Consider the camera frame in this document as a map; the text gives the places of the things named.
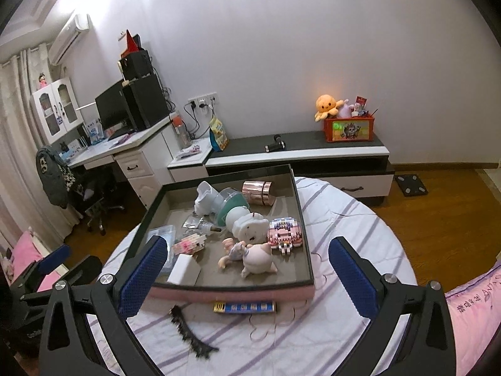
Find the white power adapter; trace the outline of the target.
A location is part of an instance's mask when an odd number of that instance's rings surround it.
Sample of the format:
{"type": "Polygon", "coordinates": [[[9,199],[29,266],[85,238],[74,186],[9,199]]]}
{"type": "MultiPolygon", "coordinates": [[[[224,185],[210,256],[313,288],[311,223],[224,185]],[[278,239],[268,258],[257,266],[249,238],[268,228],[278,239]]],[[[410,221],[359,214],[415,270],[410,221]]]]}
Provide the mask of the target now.
{"type": "Polygon", "coordinates": [[[192,255],[180,254],[167,277],[168,284],[195,286],[201,267],[192,255]]]}

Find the clear small glass bottle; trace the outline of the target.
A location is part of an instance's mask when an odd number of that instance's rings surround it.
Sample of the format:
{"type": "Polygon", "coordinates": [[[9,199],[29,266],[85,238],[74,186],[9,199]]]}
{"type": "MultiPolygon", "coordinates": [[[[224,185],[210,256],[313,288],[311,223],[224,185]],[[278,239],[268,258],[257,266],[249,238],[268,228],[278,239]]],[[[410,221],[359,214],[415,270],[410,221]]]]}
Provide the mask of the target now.
{"type": "Polygon", "coordinates": [[[199,217],[196,215],[190,215],[184,221],[182,228],[184,232],[187,234],[204,234],[206,236],[212,235],[214,233],[220,233],[223,229],[219,226],[216,226],[210,220],[205,217],[199,217]]]}

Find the white night light plug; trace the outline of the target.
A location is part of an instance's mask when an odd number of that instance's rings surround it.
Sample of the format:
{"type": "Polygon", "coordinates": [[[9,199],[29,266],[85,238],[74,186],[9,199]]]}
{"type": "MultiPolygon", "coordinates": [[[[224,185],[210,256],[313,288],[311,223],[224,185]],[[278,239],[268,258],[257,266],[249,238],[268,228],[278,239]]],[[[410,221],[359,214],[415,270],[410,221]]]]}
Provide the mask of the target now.
{"type": "Polygon", "coordinates": [[[217,215],[223,204],[223,195],[207,181],[197,187],[197,197],[194,201],[194,213],[197,216],[217,215]]]}

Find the clear teal heart container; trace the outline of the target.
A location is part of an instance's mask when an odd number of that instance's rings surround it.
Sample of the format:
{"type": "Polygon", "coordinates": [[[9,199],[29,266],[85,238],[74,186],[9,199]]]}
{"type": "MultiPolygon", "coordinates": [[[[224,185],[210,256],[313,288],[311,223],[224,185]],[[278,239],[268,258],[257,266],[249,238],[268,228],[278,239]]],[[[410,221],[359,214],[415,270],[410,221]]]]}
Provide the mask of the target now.
{"type": "Polygon", "coordinates": [[[234,188],[224,188],[220,195],[223,197],[223,201],[217,207],[216,223],[218,226],[224,227],[226,217],[233,208],[240,206],[249,208],[249,204],[244,195],[234,188]]]}

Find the white astronaut figurine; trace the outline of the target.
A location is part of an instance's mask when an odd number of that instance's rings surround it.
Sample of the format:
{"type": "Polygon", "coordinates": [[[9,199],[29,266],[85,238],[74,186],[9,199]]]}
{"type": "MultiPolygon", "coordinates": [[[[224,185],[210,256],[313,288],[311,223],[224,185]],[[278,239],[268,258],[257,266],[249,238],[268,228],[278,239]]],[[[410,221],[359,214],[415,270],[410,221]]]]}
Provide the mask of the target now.
{"type": "Polygon", "coordinates": [[[245,206],[232,208],[226,216],[226,226],[238,241],[263,243],[267,239],[269,220],[245,206]]]}

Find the rose gold lidded jar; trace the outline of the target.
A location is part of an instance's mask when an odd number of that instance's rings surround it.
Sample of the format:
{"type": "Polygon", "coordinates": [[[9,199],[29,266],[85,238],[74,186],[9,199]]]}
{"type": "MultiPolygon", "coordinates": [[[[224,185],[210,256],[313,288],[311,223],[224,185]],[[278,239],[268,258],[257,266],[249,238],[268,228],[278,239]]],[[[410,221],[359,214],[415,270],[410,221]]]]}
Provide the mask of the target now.
{"type": "Polygon", "coordinates": [[[276,199],[271,181],[244,181],[242,194],[250,205],[272,206],[276,199]]]}

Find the pink block crab figure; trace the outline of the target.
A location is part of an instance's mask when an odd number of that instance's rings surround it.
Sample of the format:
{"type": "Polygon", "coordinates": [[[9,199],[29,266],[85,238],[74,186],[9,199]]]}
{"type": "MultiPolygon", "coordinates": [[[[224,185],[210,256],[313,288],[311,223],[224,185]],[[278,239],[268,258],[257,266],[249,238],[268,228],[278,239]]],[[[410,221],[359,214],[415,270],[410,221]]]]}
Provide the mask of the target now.
{"type": "Polygon", "coordinates": [[[267,243],[282,256],[290,255],[294,248],[302,246],[302,229],[293,217],[279,217],[270,221],[267,243]]]}

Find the white striped quilt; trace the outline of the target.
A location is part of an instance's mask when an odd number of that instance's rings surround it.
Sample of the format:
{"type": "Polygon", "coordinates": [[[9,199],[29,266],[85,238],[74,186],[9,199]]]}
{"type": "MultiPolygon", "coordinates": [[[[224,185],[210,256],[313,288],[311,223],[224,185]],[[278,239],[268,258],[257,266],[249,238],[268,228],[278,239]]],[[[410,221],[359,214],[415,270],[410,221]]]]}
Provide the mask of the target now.
{"type": "Polygon", "coordinates": [[[149,297],[128,322],[164,374],[331,374],[368,325],[329,263],[328,245],[335,237],[344,237],[380,273],[415,283],[400,241],[370,208],[317,178],[299,177],[296,185],[312,253],[314,297],[281,303],[266,315],[222,315],[210,305],[184,305],[189,327],[215,347],[208,359],[196,357],[178,334],[172,302],[149,297]]]}

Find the pink and black storage box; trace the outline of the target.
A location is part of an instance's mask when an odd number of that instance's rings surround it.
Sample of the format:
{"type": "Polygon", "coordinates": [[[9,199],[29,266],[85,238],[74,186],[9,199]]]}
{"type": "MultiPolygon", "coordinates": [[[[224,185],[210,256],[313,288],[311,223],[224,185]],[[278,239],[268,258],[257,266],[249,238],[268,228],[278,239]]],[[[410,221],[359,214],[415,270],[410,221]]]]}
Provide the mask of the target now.
{"type": "Polygon", "coordinates": [[[242,261],[231,262],[224,270],[217,265],[219,259],[225,255],[222,241],[226,238],[233,238],[238,242],[225,225],[221,227],[222,232],[206,236],[205,248],[192,255],[201,267],[195,286],[183,287],[168,284],[169,274],[161,274],[160,271],[153,284],[153,295],[188,302],[288,301],[313,298],[315,280],[307,231],[294,173],[289,165],[167,184],[161,188],[149,207],[124,260],[138,255],[143,247],[155,237],[147,240],[148,232],[153,228],[165,225],[175,226],[175,243],[190,235],[184,232],[182,225],[188,216],[196,215],[194,201],[197,197],[197,187],[201,182],[207,181],[218,192],[224,188],[234,188],[242,193],[242,185],[247,180],[271,181],[276,197],[272,206],[256,206],[248,203],[250,212],[260,213],[269,220],[269,223],[279,217],[295,218],[302,229],[302,246],[294,248],[292,253],[286,256],[282,256],[277,249],[271,249],[273,262],[278,267],[278,272],[251,274],[246,279],[242,279],[240,276],[243,269],[242,261]]]}

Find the white computer desk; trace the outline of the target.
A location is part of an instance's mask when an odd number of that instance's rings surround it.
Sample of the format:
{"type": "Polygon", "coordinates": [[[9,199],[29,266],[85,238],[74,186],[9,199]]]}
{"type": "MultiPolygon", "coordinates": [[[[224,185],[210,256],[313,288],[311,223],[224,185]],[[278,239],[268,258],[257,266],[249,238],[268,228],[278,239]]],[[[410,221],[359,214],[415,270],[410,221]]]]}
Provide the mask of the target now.
{"type": "Polygon", "coordinates": [[[130,136],[102,141],[79,153],[69,167],[92,170],[117,165],[142,204],[149,208],[164,185],[174,182],[168,166],[180,151],[170,117],[130,136]]]}

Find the pink pig doll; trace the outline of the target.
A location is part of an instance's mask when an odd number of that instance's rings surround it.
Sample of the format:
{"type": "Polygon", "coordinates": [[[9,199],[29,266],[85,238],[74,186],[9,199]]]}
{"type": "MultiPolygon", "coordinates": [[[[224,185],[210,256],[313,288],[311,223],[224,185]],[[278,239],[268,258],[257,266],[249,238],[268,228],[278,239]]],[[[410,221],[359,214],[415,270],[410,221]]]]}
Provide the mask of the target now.
{"type": "Polygon", "coordinates": [[[217,262],[218,267],[224,270],[234,261],[242,261],[242,279],[251,274],[277,273],[278,267],[273,262],[271,246],[268,243],[247,244],[245,241],[236,242],[233,238],[222,241],[225,255],[217,262]]]}

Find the white glass-door cabinet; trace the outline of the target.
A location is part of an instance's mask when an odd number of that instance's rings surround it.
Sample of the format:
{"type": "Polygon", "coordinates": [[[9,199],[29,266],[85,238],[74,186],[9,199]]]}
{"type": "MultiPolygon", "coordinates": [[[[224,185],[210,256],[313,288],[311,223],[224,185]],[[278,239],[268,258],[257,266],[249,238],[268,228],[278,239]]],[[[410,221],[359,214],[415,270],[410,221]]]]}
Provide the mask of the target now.
{"type": "Polygon", "coordinates": [[[45,144],[53,144],[83,124],[68,77],[34,92],[31,95],[31,105],[45,144]]]}

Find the black bathroom scale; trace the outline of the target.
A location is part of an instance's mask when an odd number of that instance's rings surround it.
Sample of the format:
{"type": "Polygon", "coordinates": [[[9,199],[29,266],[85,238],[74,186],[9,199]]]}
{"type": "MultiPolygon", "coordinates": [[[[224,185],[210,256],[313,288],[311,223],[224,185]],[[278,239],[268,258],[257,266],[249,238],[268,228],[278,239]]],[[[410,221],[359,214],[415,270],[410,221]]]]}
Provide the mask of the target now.
{"type": "Polygon", "coordinates": [[[396,174],[395,182],[405,197],[428,194],[426,186],[417,174],[396,174]]]}

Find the low black white cabinet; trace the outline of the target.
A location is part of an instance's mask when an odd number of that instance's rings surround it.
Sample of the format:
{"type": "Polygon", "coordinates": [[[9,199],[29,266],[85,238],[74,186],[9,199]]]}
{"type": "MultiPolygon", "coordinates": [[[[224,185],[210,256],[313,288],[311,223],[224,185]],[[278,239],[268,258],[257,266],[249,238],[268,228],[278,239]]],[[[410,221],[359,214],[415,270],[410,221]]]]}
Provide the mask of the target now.
{"type": "Polygon", "coordinates": [[[168,170],[176,182],[275,165],[290,165],[297,177],[316,177],[367,205],[379,205],[390,193],[394,168],[378,138],[371,142],[328,143],[321,131],[283,133],[285,148],[267,153],[273,136],[238,138],[215,152],[208,139],[202,152],[174,160],[168,170]]]}

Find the white wall power strip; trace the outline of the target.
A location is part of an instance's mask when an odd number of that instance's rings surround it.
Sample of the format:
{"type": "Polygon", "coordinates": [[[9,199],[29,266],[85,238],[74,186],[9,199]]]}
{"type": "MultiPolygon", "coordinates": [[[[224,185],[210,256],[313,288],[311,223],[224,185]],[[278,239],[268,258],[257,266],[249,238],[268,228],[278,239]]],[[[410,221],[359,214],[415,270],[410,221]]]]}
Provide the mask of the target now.
{"type": "Polygon", "coordinates": [[[195,104],[198,108],[200,106],[205,106],[205,105],[213,108],[218,103],[219,103],[219,98],[216,92],[206,93],[188,99],[188,104],[195,104]]]}

